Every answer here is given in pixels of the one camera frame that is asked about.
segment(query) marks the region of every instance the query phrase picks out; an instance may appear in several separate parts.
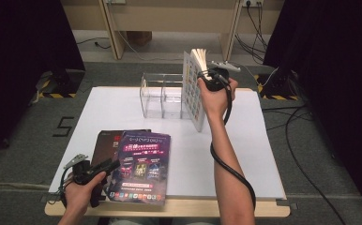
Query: transparent organizer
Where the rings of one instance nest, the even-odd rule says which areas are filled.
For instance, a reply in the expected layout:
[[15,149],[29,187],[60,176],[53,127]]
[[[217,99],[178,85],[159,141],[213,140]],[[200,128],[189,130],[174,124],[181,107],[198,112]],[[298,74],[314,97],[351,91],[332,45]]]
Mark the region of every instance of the transparent organizer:
[[189,119],[182,74],[144,73],[140,99],[145,118]]

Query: gray carpet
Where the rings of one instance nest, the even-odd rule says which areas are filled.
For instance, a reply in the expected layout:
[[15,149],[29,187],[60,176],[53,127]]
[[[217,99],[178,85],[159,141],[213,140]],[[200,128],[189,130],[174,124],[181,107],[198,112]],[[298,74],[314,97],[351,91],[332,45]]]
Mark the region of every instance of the gray carpet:
[[[84,103],[93,86],[138,86],[144,72],[182,73],[181,65],[172,64],[105,64],[85,63],[86,73],[75,98],[41,98],[24,114],[9,137],[9,148],[0,149],[0,224],[56,224],[58,217],[44,214],[47,188],[51,184],[71,133],[77,125]],[[272,68],[251,67],[251,72],[268,73]],[[239,87],[257,90],[254,79],[242,68],[231,73]],[[300,106],[304,102],[261,99],[262,108]],[[284,124],[294,110],[264,112],[268,137],[279,167],[288,204],[292,213],[287,218],[259,218],[257,224],[340,224],[329,204],[321,197],[297,167],[286,142]],[[302,109],[303,114],[289,125],[288,138],[293,154],[310,180],[333,203],[347,224],[362,224],[362,198],[345,169],[332,158],[318,122]],[[62,117],[63,126],[72,130],[67,137],[57,128]],[[11,187],[6,183],[17,183]],[[26,184],[40,185],[32,189]],[[96,217],[83,224],[97,224]]]

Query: white tabletop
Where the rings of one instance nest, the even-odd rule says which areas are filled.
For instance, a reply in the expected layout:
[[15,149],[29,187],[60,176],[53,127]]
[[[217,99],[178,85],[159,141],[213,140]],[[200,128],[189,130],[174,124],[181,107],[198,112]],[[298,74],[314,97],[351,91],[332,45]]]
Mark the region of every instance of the white tabletop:
[[[58,190],[63,167],[77,154],[93,156],[102,130],[150,128],[172,136],[168,196],[215,197],[211,135],[204,121],[197,132],[188,119],[144,118],[138,87],[95,87],[59,164],[49,192]],[[227,130],[245,176],[258,199],[285,199],[256,92],[236,90]]]

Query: electrical outlet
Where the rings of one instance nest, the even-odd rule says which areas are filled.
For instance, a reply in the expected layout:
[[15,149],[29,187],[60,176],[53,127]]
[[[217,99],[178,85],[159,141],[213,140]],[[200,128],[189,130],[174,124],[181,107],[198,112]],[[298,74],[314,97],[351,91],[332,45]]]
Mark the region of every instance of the electrical outlet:
[[250,7],[251,8],[257,8],[260,6],[261,4],[261,7],[263,6],[264,4],[264,0],[243,0],[243,4],[242,4],[242,7],[246,7],[248,4],[247,2],[250,1]]

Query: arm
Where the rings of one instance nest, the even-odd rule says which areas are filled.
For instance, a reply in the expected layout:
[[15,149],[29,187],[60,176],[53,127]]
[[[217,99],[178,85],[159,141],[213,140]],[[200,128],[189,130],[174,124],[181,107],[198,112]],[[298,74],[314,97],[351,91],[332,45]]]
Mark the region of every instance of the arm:
[[58,225],[76,225],[81,222],[90,203],[91,191],[105,176],[106,172],[100,172],[85,186],[72,182],[66,187],[67,209]]
[[[210,92],[202,79],[198,80],[198,84],[217,155],[231,168],[244,175],[222,118],[227,109],[225,90]],[[234,99],[237,81],[230,79],[230,86]],[[214,165],[214,175],[221,224],[254,224],[254,209],[248,188],[217,162]]]

